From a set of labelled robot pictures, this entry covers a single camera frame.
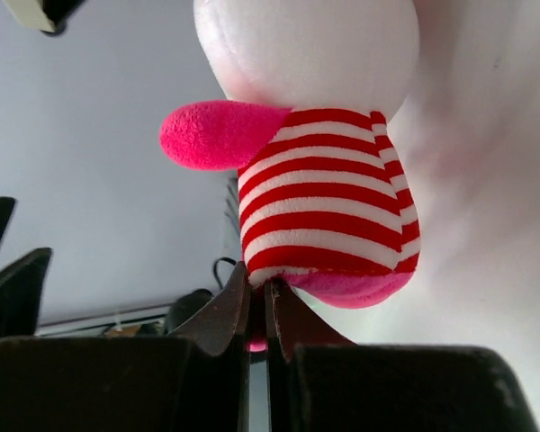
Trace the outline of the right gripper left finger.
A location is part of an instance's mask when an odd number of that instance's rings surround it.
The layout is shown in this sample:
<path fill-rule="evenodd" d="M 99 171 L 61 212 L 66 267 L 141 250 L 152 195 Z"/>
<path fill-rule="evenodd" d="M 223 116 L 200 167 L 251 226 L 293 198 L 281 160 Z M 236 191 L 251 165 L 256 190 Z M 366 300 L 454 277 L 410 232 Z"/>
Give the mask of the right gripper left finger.
<path fill-rule="evenodd" d="M 247 272 L 164 337 L 0 339 L 0 431 L 245 431 Z"/>

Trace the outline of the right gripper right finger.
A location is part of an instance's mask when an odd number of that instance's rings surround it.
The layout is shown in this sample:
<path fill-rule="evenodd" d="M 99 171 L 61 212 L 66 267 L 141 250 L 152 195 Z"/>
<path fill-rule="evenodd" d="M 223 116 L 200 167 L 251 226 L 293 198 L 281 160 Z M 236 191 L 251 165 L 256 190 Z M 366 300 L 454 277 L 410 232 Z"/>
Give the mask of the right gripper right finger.
<path fill-rule="evenodd" d="M 512 369 L 479 346 L 358 345 L 265 285 L 273 431 L 537 431 Z"/>

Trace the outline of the white panda plush face down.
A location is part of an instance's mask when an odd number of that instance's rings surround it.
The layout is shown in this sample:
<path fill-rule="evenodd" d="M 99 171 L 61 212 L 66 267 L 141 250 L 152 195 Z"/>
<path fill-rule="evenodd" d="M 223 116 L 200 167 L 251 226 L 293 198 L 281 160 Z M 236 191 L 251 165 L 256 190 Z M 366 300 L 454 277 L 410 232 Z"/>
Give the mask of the white panda plush face down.
<path fill-rule="evenodd" d="M 419 261 L 417 210 L 387 123 L 419 58 L 411 1 L 197 1 L 224 98 L 188 104 L 159 141 L 181 167 L 235 171 L 241 256 L 326 304 L 386 300 Z"/>

